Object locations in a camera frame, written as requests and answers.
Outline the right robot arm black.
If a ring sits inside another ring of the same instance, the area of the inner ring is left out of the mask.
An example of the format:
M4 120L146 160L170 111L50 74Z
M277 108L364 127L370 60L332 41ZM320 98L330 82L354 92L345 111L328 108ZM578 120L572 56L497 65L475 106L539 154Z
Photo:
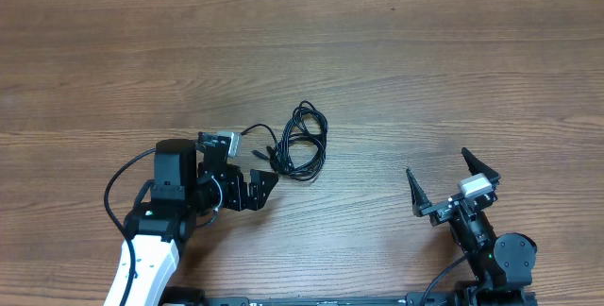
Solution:
M535 305L536 295L525 288L532 284L538 247L522 233L495 234L484 210L497 201L500 175L469 149L464 147L461 154L470 177L459 182L456 194L437 204L428 199L411 169L406 170L413 214L427 216L433 227L447 223L462 251L423 293L408 293L406 300L416 298L419 305ZM462 263L469 264L474 278L457 282L451 292L435 293L434 287Z

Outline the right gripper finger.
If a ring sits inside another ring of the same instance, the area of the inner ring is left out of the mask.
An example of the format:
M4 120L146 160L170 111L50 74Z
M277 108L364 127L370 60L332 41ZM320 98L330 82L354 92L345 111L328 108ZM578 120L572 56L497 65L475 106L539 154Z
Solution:
M425 210L429 209L432 206L432 203L417 182L409 167L406 169L406 175L411 189L412 212L415 216L424 216Z
M468 148L463 147L461 154L473 176L483 174L493 186L499 184L500 175L493 168L479 160Z

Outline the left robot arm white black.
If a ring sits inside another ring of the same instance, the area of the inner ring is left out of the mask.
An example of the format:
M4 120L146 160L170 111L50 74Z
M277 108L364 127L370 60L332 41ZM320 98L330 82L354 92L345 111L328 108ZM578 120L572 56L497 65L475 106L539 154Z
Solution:
M253 170L244 180L241 168L228 163L239 152L233 132L199 133L194 140L167 139L150 149L154 177L137 194L125 220L119 265L106 297L108 305L207 305L201 289L168 284L184 248L200 228L229 209L258 211L277 185L278 175Z

